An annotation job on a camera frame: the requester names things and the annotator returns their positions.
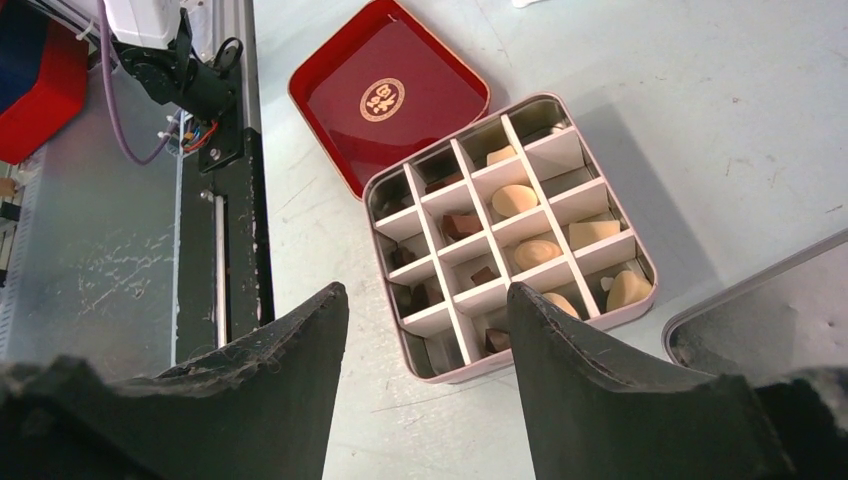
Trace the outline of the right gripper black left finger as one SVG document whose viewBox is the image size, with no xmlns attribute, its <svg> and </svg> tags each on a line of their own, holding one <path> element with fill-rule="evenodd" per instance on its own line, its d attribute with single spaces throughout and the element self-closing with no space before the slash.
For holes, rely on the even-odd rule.
<svg viewBox="0 0 848 480">
<path fill-rule="evenodd" d="M 319 479 L 349 325 L 328 284 L 283 317 L 154 377 L 83 358 L 1 367 L 5 479 Z"/>
</svg>

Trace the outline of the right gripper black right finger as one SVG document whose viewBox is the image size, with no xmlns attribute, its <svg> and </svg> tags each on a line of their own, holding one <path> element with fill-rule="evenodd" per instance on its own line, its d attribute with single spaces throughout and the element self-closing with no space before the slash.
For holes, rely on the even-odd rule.
<svg viewBox="0 0 848 480">
<path fill-rule="evenodd" d="M 766 379 L 660 360 L 515 282 L 512 356 L 539 479 L 843 479 L 847 372 Z"/>
</svg>

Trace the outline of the white heart chocolate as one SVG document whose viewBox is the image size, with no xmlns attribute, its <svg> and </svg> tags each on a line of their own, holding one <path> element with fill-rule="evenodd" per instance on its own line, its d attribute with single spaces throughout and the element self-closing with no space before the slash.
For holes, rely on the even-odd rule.
<svg viewBox="0 0 848 480">
<path fill-rule="evenodd" d="M 653 283 L 631 270 L 623 270 L 614 277 L 605 278 L 604 286 L 607 293 L 607 313 L 639 304 L 654 290 Z"/>
</svg>

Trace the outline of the white divided chocolate box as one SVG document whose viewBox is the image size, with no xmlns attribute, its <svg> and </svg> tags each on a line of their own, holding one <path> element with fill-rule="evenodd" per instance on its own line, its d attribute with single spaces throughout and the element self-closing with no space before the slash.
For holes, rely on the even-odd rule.
<svg viewBox="0 0 848 480">
<path fill-rule="evenodd" d="M 487 166 L 486 155 L 507 145 L 516 155 Z M 456 172 L 462 181 L 425 193 Z M 491 197 L 512 184 L 533 188 L 539 203 L 506 218 Z M 425 383 L 460 383 L 511 363 L 511 350 L 486 352 L 484 331 L 510 333 L 507 293 L 515 282 L 566 297 L 581 321 L 603 331 L 638 319 L 657 295 L 639 234 L 564 101 L 552 93 L 531 95 L 397 162 L 367 183 L 363 201 L 404 362 Z M 483 230 L 453 241 L 441 230 L 445 214 L 476 215 Z M 535 239 L 557 243 L 563 255 L 522 271 L 514 250 Z M 485 266 L 499 278 L 474 286 L 470 276 Z M 654 290 L 607 313 L 604 279 L 623 270 L 641 274 Z M 444 301 L 411 314 L 411 290 L 421 283 L 440 288 Z"/>
</svg>

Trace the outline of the white cube chocolate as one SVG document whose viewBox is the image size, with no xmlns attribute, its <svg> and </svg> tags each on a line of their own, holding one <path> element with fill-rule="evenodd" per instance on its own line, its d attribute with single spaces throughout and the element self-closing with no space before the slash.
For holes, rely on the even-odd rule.
<svg viewBox="0 0 848 480">
<path fill-rule="evenodd" d="M 497 163 L 502 162 L 504 160 L 507 160 L 507 159 L 509 159 L 509 158 L 511 158 L 515 155 L 516 155 L 516 150 L 511 145 L 507 145 L 507 146 L 500 148 L 498 150 L 489 152 L 486 155 L 486 165 L 491 166 L 491 165 L 497 164 Z"/>
</svg>

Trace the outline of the red plastic tray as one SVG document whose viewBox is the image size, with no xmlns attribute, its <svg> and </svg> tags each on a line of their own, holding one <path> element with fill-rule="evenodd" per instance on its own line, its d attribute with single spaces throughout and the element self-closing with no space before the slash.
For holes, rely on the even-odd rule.
<svg viewBox="0 0 848 480">
<path fill-rule="evenodd" d="M 488 83 L 400 3 L 366 3 L 292 74 L 288 92 L 352 195 L 484 117 Z"/>
</svg>

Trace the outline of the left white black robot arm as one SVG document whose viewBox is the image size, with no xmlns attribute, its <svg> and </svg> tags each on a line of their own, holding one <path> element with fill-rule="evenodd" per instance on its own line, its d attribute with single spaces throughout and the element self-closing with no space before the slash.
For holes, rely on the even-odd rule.
<svg viewBox="0 0 848 480">
<path fill-rule="evenodd" d="M 208 123 L 236 114 L 240 38 L 223 40 L 204 60 L 195 52 L 191 14 L 180 1 L 99 1 L 97 11 L 101 51 L 116 54 L 153 101 L 172 103 Z"/>
</svg>

